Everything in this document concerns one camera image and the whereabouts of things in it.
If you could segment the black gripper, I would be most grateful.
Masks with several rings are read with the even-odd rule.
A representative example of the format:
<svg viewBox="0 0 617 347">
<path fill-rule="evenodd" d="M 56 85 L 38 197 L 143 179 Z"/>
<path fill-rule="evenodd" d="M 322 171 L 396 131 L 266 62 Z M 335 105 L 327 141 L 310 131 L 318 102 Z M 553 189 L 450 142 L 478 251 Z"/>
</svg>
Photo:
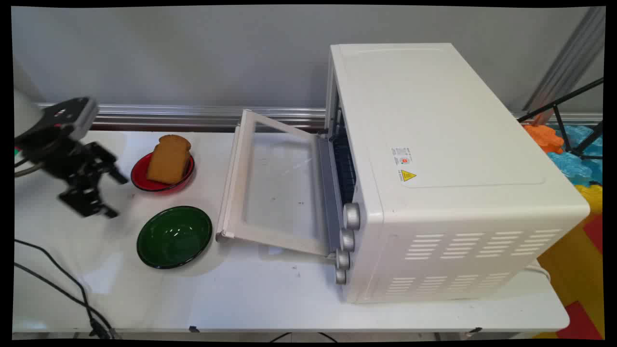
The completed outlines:
<svg viewBox="0 0 617 347">
<path fill-rule="evenodd" d="M 120 185 L 127 184 L 116 165 L 116 156 L 98 142 L 83 144 L 69 137 L 51 141 L 27 141 L 20 144 L 25 161 L 33 165 L 18 171 L 18 177 L 45 171 L 47 174 L 67 182 L 68 187 L 59 194 L 66 206 L 82 217 L 104 215 L 108 219 L 119 216 L 119 212 L 108 206 L 101 197 L 99 178 L 108 174 Z"/>
</svg>

